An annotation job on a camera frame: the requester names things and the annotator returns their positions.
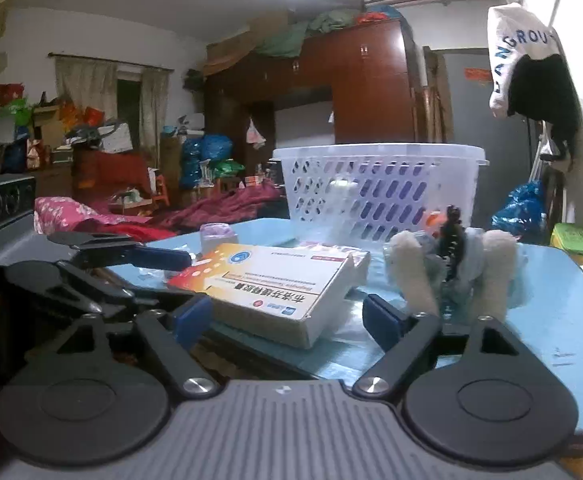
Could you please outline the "plush toy with black clip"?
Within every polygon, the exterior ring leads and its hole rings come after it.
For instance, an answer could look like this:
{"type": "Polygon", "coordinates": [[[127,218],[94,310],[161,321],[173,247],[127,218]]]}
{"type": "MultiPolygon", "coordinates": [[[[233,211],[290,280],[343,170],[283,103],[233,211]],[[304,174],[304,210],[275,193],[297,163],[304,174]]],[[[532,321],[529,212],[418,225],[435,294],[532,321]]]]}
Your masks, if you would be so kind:
{"type": "Polygon", "coordinates": [[[452,307],[463,308],[470,321],[506,320],[519,263],[511,233],[464,226],[459,207],[450,206],[435,230],[392,235],[384,258],[388,278],[410,312],[440,318],[452,307]]]}

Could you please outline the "white black hanging hoodie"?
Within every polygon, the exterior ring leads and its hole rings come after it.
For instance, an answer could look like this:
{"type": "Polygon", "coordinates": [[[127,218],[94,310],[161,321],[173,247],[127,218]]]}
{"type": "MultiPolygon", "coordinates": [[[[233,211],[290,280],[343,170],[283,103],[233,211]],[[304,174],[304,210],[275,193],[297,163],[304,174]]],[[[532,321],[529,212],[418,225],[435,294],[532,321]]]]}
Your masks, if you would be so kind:
{"type": "Polygon", "coordinates": [[[487,34],[492,114],[546,122],[556,150],[543,157],[573,159],[580,110],[557,33],[520,4],[511,3],[491,6],[487,34]]]}

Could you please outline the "white medicine box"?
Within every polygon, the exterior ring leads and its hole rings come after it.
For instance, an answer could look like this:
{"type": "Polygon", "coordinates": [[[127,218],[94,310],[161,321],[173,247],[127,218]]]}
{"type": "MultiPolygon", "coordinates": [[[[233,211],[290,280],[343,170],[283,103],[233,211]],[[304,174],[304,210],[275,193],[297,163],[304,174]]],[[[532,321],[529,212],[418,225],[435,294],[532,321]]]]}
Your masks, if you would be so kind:
{"type": "Polygon", "coordinates": [[[216,322],[310,349],[334,321],[351,278],[350,261],[313,259],[299,248],[222,244],[168,285],[208,295],[216,322]]]}

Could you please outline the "blue plastic bag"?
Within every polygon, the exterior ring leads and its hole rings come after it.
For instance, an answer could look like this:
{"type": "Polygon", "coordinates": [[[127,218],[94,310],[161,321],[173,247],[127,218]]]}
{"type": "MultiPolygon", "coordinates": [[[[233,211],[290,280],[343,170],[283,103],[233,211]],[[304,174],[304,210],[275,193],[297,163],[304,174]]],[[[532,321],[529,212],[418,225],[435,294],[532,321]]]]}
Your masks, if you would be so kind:
{"type": "Polygon", "coordinates": [[[514,188],[503,208],[491,218],[493,229],[508,232],[523,243],[541,243],[546,230],[545,195],[539,180],[514,188]]]}

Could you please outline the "clear plastic basket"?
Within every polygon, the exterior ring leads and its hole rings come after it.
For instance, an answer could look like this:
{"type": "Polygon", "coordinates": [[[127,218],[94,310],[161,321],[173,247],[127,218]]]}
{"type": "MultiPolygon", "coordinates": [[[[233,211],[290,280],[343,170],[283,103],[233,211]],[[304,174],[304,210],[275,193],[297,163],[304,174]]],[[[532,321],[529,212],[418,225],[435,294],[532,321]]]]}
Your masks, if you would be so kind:
{"type": "Polygon", "coordinates": [[[379,248],[401,231],[440,228],[450,206],[469,226],[485,150],[448,143],[278,148],[298,240],[379,248]]]}

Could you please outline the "grey metal door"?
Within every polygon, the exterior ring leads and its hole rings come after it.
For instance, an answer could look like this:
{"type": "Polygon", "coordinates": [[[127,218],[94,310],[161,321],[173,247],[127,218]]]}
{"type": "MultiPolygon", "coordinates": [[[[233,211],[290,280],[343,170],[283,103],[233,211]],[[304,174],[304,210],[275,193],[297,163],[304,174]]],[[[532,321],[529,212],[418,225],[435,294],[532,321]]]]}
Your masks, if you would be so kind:
{"type": "Polygon", "coordinates": [[[490,108],[493,81],[485,49],[436,50],[448,140],[477,146],[488,163],[479,169],[471,224],[490,229],[508,194],[528,181],[537,145],[525,118],[497,118],[490,108]]]}

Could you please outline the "green lidded box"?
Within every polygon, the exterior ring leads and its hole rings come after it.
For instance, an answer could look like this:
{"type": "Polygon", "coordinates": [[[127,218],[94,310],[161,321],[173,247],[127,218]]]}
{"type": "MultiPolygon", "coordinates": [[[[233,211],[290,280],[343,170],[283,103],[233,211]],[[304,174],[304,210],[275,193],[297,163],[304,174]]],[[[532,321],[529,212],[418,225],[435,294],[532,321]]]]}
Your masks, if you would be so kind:
{"type": "Polygon", "coordinates": [[[549,244],[565,252],[579,266],[583,266],[583,229],[572,223],[556,223],[549,244]]]}

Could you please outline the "small round white container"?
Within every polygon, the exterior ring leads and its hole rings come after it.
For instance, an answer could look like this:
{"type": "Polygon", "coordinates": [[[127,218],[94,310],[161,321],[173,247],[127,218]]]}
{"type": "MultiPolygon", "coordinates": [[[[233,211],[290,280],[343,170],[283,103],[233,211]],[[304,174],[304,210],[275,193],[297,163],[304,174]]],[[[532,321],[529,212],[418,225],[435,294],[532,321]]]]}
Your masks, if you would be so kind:
{"type": "Polygon", "coordinates": [[[208,255],[222,244],[238,244],[238,235],[227,223],[213,222],[200,226],[201,255],[208,255]]]}

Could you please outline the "pink floral bedding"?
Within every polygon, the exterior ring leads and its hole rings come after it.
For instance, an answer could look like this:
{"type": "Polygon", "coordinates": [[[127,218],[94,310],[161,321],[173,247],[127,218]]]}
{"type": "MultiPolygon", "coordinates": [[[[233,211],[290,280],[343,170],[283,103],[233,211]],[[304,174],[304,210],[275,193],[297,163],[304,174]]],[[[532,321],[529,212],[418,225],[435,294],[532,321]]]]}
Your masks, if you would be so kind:
{"type": "Polygon", "coordinates": [[[107,226],[120,223],[144,224],[149,221],[147,217],[100,214],[70,197],[37,197],[35,200],[34,228],[38,234],[73,231],[76,226],[87,220],[94,220],[107,226]]]}

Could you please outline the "dark red wooden wardrobe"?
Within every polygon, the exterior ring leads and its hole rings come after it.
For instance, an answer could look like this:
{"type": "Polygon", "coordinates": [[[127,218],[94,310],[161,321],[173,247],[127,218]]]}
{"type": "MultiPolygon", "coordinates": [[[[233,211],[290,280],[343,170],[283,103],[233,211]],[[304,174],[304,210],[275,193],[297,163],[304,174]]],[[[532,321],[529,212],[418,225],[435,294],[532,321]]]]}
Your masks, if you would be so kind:
{"type": "Polygon", "coordinates": [[[250,53],[203,87],[206,131],[252,171],[272,156],[276,110],[331,101],[338,144],[416,142],[425,127],[417,49],[403,20],[305,40],[297,58],[250,53]]]}

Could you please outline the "dark red striped cloth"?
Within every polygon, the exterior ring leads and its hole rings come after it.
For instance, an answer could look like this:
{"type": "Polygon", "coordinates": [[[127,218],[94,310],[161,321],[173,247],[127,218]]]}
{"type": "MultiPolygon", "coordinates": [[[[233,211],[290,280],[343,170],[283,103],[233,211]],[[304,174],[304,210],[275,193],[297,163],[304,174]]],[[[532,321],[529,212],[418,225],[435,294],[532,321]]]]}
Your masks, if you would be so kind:
{"type": "Polygon", "coordinates": [[[260,218],[289,218],[287,200],[270,181],[198,200],[185,209],[157,214],[150,226],[177,233],[198,231],[207,223],[234,224],[260,218]]]}

